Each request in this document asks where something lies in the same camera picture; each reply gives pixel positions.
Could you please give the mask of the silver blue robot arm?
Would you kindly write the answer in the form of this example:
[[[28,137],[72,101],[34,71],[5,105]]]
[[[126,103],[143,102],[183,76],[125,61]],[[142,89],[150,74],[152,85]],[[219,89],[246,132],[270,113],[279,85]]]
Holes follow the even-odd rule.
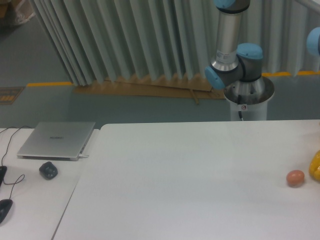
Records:
[[[216,90],[238,105],[268,101],[275,92],[262,72],[296,75],[320,57],[317,0],[216,0],[215,54],[204,70]]]

